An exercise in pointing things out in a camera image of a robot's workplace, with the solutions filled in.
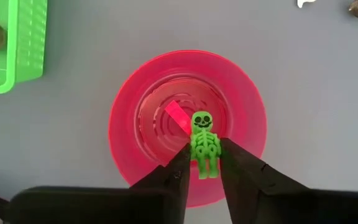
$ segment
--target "pink plastic lid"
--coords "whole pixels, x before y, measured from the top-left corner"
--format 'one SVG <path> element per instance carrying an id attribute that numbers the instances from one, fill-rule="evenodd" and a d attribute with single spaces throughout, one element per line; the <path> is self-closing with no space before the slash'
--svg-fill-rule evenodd
<path id="1" fill-rule="evenodd" d="M 229 60 L 200 50 L 158 56 L 136 70 L 111 109 L 109 141 L 122 176 L 132 185 L 166 165 L 190 141 L 186 120 L 195 111 L 212 114 L 212 132 L 231 138 L 257 157 L 266 140 L 262 99 L 249 77 Z M 187 207 L 224 198 L 220 178 L 198 179 L 191 162 Z"/>

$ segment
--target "gray background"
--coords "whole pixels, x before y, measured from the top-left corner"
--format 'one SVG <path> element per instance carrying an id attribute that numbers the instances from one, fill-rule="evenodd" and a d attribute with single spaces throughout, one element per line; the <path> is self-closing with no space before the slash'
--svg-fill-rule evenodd
<path id="1" fill-rule="evenodd" d="M 35 185 L 126 187 L 111 103 L 146 60 L 178 49 L 240 65 L 267 110 L 263 159 L 310 186 L 358 190 L 358 19 L 348 0 L 49 0 L 45 75 L 0 95 L 0 197 Z M 226 223 L 223 200 L 188 223 Z"/>

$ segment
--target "green plastic basket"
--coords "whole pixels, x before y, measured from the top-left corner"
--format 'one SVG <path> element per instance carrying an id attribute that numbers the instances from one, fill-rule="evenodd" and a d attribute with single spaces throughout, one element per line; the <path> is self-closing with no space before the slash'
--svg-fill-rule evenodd
<path id="1" fill-rule="evenodd" d="M 0 0 L 0 25 L 7 30 L 7 47 L 0 50 L 0 93 L 42 76 L 47 5 L 47 0 Z"/>

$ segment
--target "pink plastic strip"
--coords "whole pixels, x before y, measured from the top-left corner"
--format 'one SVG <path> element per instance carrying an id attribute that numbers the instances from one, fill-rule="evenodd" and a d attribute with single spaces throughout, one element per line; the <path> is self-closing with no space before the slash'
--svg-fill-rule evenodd
<path id="1" fill-rule="evenodd" d="M 191 135 L 191 119 L 175 100 L 168 104 L 165 111 L 176 121 L 182 130 Z"/>

